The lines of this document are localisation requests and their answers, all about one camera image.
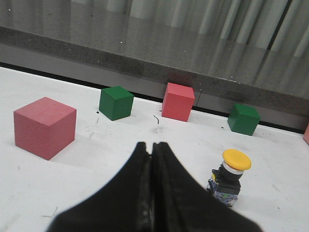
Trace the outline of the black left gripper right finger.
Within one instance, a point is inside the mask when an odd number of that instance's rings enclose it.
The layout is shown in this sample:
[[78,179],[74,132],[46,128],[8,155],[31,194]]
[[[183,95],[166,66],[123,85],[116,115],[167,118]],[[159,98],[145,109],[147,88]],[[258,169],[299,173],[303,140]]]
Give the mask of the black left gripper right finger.
[[187,172],[168,143],[153,144],[151,187],[156,232],[260,232],[216,200]]

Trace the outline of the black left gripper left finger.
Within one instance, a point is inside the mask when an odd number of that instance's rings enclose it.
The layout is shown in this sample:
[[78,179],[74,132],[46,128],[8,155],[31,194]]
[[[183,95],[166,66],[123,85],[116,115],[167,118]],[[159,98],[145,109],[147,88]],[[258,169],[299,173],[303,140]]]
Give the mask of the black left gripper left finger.
[[150,232],[150,166],[139,142],[121,170],[98,192],[59,214],[49,232]]

